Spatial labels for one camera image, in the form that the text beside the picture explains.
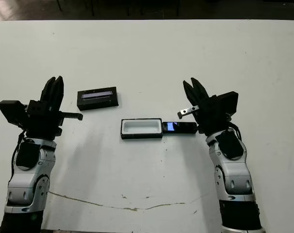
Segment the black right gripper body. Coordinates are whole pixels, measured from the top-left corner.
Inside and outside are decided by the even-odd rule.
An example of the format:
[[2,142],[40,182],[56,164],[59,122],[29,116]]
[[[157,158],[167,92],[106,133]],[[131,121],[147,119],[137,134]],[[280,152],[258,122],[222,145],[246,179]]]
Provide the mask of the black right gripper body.
[[197,106],[177,112],[180,119],[190,114],[193,115],[197,130],[201,134],[211,135],[226,130],[232,116],[232,95],[214,95],[199,101]]

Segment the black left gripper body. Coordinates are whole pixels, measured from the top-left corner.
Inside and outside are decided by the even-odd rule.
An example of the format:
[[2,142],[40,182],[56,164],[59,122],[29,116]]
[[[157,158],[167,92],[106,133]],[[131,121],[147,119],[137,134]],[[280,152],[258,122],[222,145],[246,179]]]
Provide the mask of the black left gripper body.
[[80,113],[61,112],[61,100],[31,100],[29,102],[26,114],[26,136],[30,138],[54,140],[60,136],[60,128],[65,118],[75,118],[82,120]]

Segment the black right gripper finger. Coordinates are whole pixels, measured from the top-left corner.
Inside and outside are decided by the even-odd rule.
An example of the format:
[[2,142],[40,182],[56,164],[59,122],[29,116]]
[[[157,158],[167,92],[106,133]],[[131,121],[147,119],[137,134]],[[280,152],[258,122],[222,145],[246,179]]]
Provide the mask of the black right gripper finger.
[[192,104],[192,106],[198,105],[198,99],[196,96],[196,93],[194,91],[194,88],[186,81],[183,81],[183,87],[185,90],[185,94],[189,102]]
[[195,78],[191,78],[192,96],[196,102],[209,98],[209,95],[203,85]]

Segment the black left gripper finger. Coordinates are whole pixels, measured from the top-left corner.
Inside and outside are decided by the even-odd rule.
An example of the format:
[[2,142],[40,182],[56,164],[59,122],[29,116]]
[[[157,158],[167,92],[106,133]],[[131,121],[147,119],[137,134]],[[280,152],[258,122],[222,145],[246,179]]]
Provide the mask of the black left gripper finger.
[[52,110],[59,111],[64,96],[63,78],[59,76],[52,85]]
[[50,78],[42,90],[41,93],[41,102],[46,103],[48,106],[54,107],[54,84],[55,84],[56,78],[52,77]]

